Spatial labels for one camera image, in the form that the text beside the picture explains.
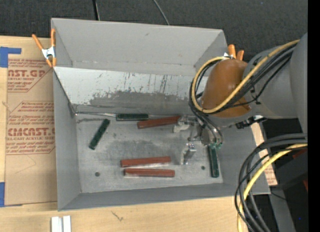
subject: blue tape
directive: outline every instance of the blue tape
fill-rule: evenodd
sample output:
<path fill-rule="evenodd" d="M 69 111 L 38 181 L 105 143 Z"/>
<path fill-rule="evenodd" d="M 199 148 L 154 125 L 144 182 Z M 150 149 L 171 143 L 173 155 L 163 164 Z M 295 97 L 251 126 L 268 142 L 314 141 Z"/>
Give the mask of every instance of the blue tape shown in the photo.
<path fill-rule="evenodd" d="M 0 207 L 5 206 L 5 183 L 0 182 Z"/>
<path fill-rule="evenodd" d="M 8 67 L 9 54 L 21 54 L 21 48 L 0 47 L 0 68 Z"/>

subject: cardboard box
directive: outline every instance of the cardboard box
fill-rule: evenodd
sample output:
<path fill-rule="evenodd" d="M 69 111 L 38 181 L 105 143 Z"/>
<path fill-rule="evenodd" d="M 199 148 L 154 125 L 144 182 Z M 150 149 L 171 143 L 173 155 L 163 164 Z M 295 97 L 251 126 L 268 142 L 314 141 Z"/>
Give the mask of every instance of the cardboard box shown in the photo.
<path fill-rule="evenodd" d="M 49 39 L 40 41 L 49 47 Z M 4 204 L 56 201 L 53 71 L 31 37 L 1 36 L 0 47 L 21 48 L 8 55 L 1 104 L 7 112 Z"/>

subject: yellow cable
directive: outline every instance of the yellow cable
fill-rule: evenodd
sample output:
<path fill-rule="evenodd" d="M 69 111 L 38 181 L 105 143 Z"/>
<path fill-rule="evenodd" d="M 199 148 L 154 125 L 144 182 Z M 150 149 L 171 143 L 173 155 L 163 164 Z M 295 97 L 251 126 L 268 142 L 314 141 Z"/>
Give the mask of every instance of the yellow cable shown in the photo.
<path fill-rule="evenodd" d="M 199 69 L 199 71 L 195 74 L 195 77 L 192 81 L 192 88 L 191 88 L 191 99 L 192 99 L 192 103 L 194 104 L 195 108 L 198 111 L 201 111 L 203 113 L 213 113 L 215 111 L 218 111 L 219 109 L 221 109 L 222 107 L 224 107 L 236 94 L 237 92 L 240 91 L 241 87 L 251 78 L 251 76 L 273 55 L 275 55 L 276 53 L 284 50 L 285 48 L 292 46 L 296 43 L 298 43 L 299 40 L 295 40 L 292 42 L 288 42 L 280 47 L 278 47 L 277 49 L 273 50 L 272 52 L 270 52 L 266 57 L 264 57 L 249 73 L 248 75 L 241 81 L 241 83 L 239 83 L 239 85 L 233 90 L 233 92 L 218 106 L 216 106 L 215 108 L 212 109 L 205 109 L 202 108 L 196 99 L 196 95 L 195 95 L 195 88 L 196 88 L 196 82 L 198 80 L 198 77 L 200 75 L 200 73 L 202 72 L 202 70 L 207 66 L 207 64 L 213 62 L 213 61 L 217 61 L 217 60 L 223 60 L 225 59 L 225 57 L 216 57 L 213 59 L 208 60 L 205 64 L 203 64 L 203 66 Z"/>
<path fill-rule="evenodd" d="M 308 144 L 294 144 L 294 145 L 291 145 L 289 147 L 287 147 L 286 151 L 282 151 L 282 152 L 279 152 L 277 154 L 275 154 L 274 156 L 272 156 L 268 161 L 266 161 L 257 171 L 256 173 L 253 175 L 252 179 L 249 181 L 249 183 L 246 185 L 245 187 L 245 190 L 243 192 L 243 197 L 244 197 L 244 200 L 247 199 L 247 196 L 249 194 L 249 191 L 251 190 L 251 188 L 253 187 L 253 185 L 255 184 L 255 182 L 257 181 L 257 179 L 259 178 L 259 176 L 264 172 L 264 170 L 270 165 L 272 164 L 274 161 L 276 161 L 277 159 L 279 159 L 280 157 L 288 154 L 289 152 L 292 151 L 292 149 L 296 149 L 296 148 L 301 148 L 301 147 L 305 147 L 307 146 Z M 242 203 L 240 202 L 239 204 L 239 210 L 240 212 L 242 213 L 243 211 L 243 206 L 242 206 Z M 241 217 L 240 215 L 238 214 L 237 216 L 237 229 L 238 229 L 238 232 L 242 232 L 242 227 L 241 227 Z"/>

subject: gray carpet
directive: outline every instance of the gray carpet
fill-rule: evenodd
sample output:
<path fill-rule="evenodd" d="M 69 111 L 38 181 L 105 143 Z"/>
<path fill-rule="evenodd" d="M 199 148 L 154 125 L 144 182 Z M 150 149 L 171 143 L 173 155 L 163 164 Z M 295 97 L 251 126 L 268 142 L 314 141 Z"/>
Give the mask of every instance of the gray carpet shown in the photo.
<path fill-rule="evenodd" d="M 308 30 L 308 0 L 157 0 L 171 25 L 223 29 L 249 60 Z M 152 0 L 97 0 L 103 21 L 165 24 Z M 0 35 L 48 37 L 50 18 L 94 20 L 92 0 L 0 0 Z"/>

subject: white plastic piece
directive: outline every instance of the white plastic piece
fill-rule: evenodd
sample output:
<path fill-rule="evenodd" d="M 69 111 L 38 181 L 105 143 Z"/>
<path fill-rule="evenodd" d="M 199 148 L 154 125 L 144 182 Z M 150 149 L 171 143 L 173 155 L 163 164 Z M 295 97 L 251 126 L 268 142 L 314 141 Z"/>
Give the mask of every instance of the white plastic piece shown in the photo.
<path fill-rule="evenodd" d="M 71 216 L 52 217 L 51 232 L 71 232 Z"/>

